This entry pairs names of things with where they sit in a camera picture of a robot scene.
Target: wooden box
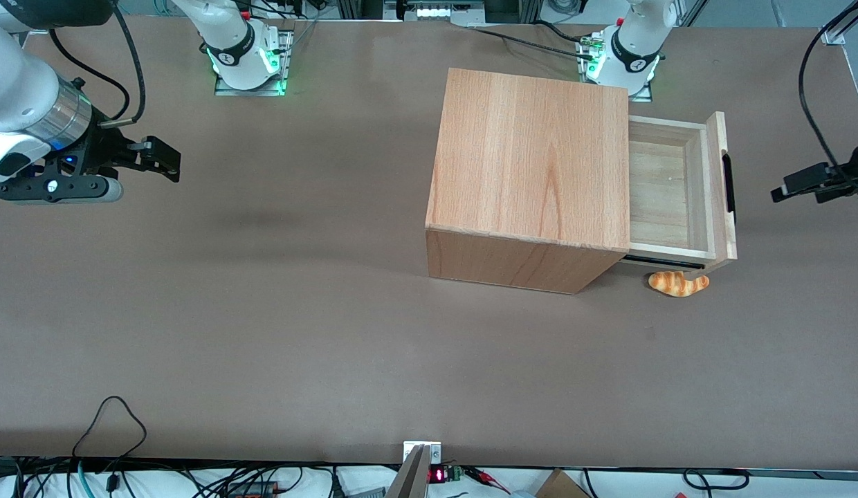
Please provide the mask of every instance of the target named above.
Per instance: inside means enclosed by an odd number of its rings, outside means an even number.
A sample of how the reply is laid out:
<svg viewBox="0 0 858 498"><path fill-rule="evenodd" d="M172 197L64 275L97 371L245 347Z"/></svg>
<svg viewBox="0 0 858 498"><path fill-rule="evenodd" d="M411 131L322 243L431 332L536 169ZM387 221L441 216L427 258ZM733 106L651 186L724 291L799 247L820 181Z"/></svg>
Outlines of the wooden box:
<svg viewBox="0 0 858 498"><path fill-rule="evenodd" d="M726 264L726 148L720 113L629 117L625 89L451 69L429 275L577 293L623 258L695 273Z"/></svg>

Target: bread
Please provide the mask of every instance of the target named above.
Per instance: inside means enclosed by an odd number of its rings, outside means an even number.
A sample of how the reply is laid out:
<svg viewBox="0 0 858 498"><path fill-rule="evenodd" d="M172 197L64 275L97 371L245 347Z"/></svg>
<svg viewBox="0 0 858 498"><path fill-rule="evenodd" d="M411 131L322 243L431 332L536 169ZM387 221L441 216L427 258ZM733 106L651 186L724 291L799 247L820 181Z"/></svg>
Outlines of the bread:
<svg viewBox="0 0 858 498"><path fill-rule="evenodd" d="M688 297L709 286L709 278L702 275L695 280L684 278L683 271L657 271L648 278L652 289L673 297Z"/></svg>

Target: brown table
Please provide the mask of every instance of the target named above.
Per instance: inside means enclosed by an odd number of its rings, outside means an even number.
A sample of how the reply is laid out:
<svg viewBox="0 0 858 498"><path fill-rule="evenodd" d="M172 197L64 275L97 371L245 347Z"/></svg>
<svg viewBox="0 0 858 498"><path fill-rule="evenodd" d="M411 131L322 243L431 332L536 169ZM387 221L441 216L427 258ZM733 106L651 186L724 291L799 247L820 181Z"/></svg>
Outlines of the brown table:
<svg viewBox="0 0 858 498"><path fill-rule="evenodd" d="M768 194L824 159L796 94L814 31L677 29L654 103L632 106L727 114L740 259L690 299L631 265L575 296L426 277L448 67L574 78L564 57L442 23L327 22L286 97L215 98L186 19L131 31L149 93L126 133L179 148L183 180L122 171L116 204L0 202L0 454L68 454L121 394L149 428L139 456L394 461L433 438L461 463L858 469L858 199ZM117 26L61 35L136 88ZM46 37L29 44L116 109ZM840 48L808 87L846 160ZM103 422L87 453L136 440L118 407Z"/></svg>

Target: drawer handle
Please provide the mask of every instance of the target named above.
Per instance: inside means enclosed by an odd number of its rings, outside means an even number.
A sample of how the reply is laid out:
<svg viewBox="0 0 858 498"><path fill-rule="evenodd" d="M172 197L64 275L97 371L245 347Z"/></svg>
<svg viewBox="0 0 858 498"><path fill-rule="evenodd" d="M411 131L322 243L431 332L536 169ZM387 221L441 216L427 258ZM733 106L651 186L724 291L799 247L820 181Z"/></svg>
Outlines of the drawer handle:
<svg viewBox="0 0 858 498"><path fill-rule="evenodd" d="M626 261L635 261L637 264L667 265L676 268L705 269L704 264L689 264L686 261L675 261L674 259L647 258L646 256L625 255Z"/></svg>
<svg viewBox="0 0 858 498"><path fill-rule="evenodd" d="M727 193L727 212L733 212L733 220L736 220L736 199L733 197L733 170L730 168L730 155L725 152L721 156L721 165L724 168L724 188Z"/></svg>

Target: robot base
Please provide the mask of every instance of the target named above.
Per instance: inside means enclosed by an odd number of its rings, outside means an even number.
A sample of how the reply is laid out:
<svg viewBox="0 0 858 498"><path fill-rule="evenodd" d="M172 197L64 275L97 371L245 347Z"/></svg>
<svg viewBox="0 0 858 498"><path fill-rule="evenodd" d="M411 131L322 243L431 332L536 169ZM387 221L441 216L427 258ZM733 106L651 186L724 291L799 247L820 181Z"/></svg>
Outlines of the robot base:
<svg viewBox="0 0 858 498"><path fill-rule="evenodd" d="M577 61L577 73L580 76L580 82L582 83L596 83L596 84L613 84L615 86L626 86L625 84L620 84L622 82L617 78L613 78L613 82L607 82L607 79L600 82L598 81L599 76L601 76L602 65L605 63L616 64L619 61L609 60L612 59L610 54L608 53L607 47L610 45L610 32L616 29L616 26L608 26L608 28L603 31L595 32L591 35L591 37L584 37L582 40L575 43L577 48L577 53L580 54L588 54L593 57L592 60L584 60L578 59ZM641 87L637 92L629 95L629 101L631 102L652 102L653 101L653 93L650 90L650 82L654 77L654 69L659 63L659 57L655 60L646 70L638 73L641 79L645 79L644 86Z"/></svg>
<svg viewBox="0 0 858 498"><path fill-rule="evenodd" d="M268 41L269 50L279 53L271 57L267 63L277 64L280 69L270 76L266 82L255 89L234 89L226 84L217 73L217 83L214 83L214 95L221 97L283 97L287 91L287 73L291 66L291 48L293 47L293 31L277 31L277 38Z"/></svg>

